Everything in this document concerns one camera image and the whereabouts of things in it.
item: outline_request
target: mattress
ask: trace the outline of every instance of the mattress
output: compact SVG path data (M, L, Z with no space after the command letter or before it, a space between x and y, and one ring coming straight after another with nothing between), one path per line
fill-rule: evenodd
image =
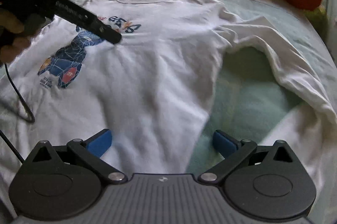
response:
M242 19L266 17L309 62L337 110L336 67L302 11L283 0L219 1ZM194 148L187 172L199 175L223 159L212 147L215 130L221 129L237 139L249 138L259 143L301 104L305 104L301 98L276 82L264 53L255 48L244 48L228 54L218 75L212 113ZM331 200L335 196L336 170L332 162L333 158L326 165L325 186L310 213L316 223L329 223L334 218L335 204L331 204Z

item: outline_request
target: blue geometric figure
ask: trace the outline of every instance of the blue geometric figure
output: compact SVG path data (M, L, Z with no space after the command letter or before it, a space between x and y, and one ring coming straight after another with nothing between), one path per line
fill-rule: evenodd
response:
M38 75L49 71L52 75L58 77L58 85L66 88L79 74L86 53L84 48L100 44L104 39L84 30L76 35L70 45L57 50L55 55L51 56L42 66Z

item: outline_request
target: finger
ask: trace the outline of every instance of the finger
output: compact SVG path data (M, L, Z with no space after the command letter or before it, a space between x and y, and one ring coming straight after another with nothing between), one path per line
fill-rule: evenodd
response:
M8 31L18 34L25 30L25 26L15 15L5 9L0 8L0 26L5 27Z
M30 46L30 41L26 37L17 37L13 41L13 46L24 50Z
M22 49L19 49L12 45L4 45L0 49L0 61L3 63L10 63L12 62L17 55L22 52Z

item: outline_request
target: black cable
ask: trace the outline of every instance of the black cable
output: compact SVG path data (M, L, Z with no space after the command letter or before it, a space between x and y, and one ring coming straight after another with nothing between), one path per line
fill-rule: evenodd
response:
M28 116L30 116L30 120L29 119L25 119L25 121L27 121L29 123L34 123L35 122L34 114L31 111L31 109L29 108L28 104L23 99L22 95L20 94L20 92L17 89L17 87L15 86L15 84L13 83L13 81L11 79L11 76L9 75L8 68L7 68L6 64L5 64L5 70L6 70L6 74L7 74L9 82L11 83L11 85L14 88L16 94L18 95L19 100L22 103L24 109L26 110ZM23 163L24 159L22 158L22 156L20 155L20 153L15 149L15 147L13 146L13 144L9 141L9 139L5 136L5 134L1 130L0 130L0 136L5 141L5 143L8 145L8 147L12 150L12 152L14 153L14 155L16 155L16 157L18 158L18 160L20 160L20 162Z
M31 109L29 108L28 104L25 102L25 100L23 99L23 97L21 96L19 90L16 88L15 84L13 83L11 76L8 73L8 68L7 68L7 64L5 64L5 69L6 69L6 74L8 77L9 82L11 83L12 87L14 88L17 96L19 97L20 102L22 103L22 106L24 107L24 109L26 110L27 114L30 116L30 120L29 119L25 119L25 121L27 121L28 123L34 123L35 122L35 117L33 112L31 111Z
M14 153L14 155L16 155L16 157L18 158L18 160L20 160L20 162L23 163L25 160L22 158L22 156L20 155L20 153L15 149L15 147L13 146L13 144L9 141L9 139L5 136L5 134L1 130L0 130L0 136L6 142L6 144L8 145L8 147L12 150L12 152Z

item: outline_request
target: graphic print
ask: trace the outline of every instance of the graphic print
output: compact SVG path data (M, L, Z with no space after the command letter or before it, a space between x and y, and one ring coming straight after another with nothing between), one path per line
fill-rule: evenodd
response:
M41 75L49 71L58 77L58 85L61 88L66 88L81 70L82 61L86 56L84 48L100 44L103 41L104 39L89 31L81 31L70 45L57 50L54 56L46 59L37 74Z
M97 18L101 21L107 19L107 17ZM112 26L108 26L119 33L122 31L125 33L133 33L142 26L141 24L133 24L132 22L117 16L110 17L108 21L114 23ZM58 86L61 88L66 88L79 74L82 67L82 61L86 56L84 48L100 44L104 41L104 39L82 29L78 25L76 26L76 32L78 32L78 34L71 41L70 45L57 50L55 55L46 59L37 73L38 75L41 75L46 71L49 71L50 74L58 77ZM51 88L52 80L44 77L41 79L40 84L45 88Z

